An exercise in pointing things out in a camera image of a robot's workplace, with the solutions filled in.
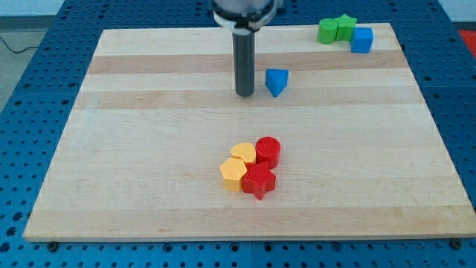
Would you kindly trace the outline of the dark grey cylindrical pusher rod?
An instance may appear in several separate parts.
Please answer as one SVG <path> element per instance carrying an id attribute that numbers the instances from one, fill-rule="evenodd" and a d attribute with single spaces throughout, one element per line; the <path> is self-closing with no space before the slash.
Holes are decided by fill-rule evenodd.
<path id="1" fill-rule="evenodd" d="M 247 29 L 233 31 L 235 90 L 241 97 L 254 93 L 254 32 Z"/>

